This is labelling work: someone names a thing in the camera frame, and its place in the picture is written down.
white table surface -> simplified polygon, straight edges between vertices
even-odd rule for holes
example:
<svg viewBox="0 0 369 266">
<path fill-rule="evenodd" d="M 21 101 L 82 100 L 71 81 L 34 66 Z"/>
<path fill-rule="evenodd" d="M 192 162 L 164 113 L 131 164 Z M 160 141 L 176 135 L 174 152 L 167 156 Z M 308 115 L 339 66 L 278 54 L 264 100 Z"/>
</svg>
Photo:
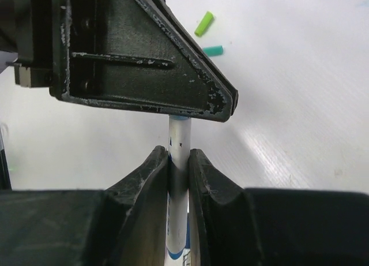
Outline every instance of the white table surface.
<svg viewBox="0 0 369 266">
<path fill-rule="evenodd" d="M 192 146 L 241 186 L 369 192 L 369 1 L 167 0 L 239 90 L 227 123 L 193 120 Z M 15 189 L 107 188 L 167 145 L 165 115 L 59 102 L 0 75 Z"/>
</svg>

screw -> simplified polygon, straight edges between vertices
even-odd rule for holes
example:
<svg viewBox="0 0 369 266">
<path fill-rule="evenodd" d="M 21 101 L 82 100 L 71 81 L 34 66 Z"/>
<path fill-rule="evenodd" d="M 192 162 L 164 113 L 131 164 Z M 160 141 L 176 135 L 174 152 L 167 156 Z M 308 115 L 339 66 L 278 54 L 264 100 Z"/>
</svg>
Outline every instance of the screw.
<svg viewBox="0 0 369 266">
<path fill-rule="evenodd" d="M 96 84 L 93 80 L 84 80 L 82 82 L 82 90 L 87 93 L 94 93 L 96 91 Z"/>
<path fill-rule="evenodd" d="M 81 26 L 86 31 L 91 31 L 95 28 L 94 22 L 90 18 L 83 18 Z"/>
</svg>

green tube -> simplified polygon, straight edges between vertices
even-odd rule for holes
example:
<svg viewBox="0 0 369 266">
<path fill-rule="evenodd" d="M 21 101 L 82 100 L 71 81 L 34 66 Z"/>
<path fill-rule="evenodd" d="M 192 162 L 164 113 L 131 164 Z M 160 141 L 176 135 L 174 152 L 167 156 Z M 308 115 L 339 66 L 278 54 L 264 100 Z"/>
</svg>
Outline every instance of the green tube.
<svg viewBox="0 0 369 266">
<path fill-rule="evenodd" d="M 204 32 L 209 28 L 210 24 L 214 20 L 214 15 L 211 12 L 206 12 L 205 16 L 202 18 L 201 22 L 195 30 L 195 35 L 201 37 Z"/>
</svg>

white tube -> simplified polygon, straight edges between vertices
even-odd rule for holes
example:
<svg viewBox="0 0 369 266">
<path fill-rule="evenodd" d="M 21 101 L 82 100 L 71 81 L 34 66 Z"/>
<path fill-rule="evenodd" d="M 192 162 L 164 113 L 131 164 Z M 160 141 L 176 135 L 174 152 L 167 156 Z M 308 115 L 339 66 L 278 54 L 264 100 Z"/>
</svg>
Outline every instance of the white tube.
<svg viewBox="0 0 369 266">
<path fill-rule="evenodd" d="M 190 157 L 191 118 L 169 117 L 170 172 L 167 206 L 167 249 L 176 260 L 186 246 L 188 172 Z"/>
</svg>

blue stripe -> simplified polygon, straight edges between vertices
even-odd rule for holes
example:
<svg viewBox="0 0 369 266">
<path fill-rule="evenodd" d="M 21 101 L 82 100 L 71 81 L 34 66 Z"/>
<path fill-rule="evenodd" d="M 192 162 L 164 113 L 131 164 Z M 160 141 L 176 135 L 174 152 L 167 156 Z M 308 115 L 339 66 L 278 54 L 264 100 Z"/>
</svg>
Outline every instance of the blue stripe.
<svg viewBox="0 0 369 266">
<path fill-rule="evenodd" d="M 177 116 L 177 115 L 169 115 L 169 117 L 173 120 L 177 120 L 177 121 L 184 121 L 184 120 L 188 120 L 189 117 L 184 117 L 184 116 Z"/>
<path fill-rule="evenodd" d="M 181 250 L 179 253 L 171 253 L 171 252 L 168 250 L 168 253 L 169 253 L 169 256 L 171 257 L 171 259 L 173 259 L 173 260 L 177 260 L 177 259 L 178 259 L 178 258 L 180 258 L 180 256 L 182 255 L 183 250 Z"/>
</svg>

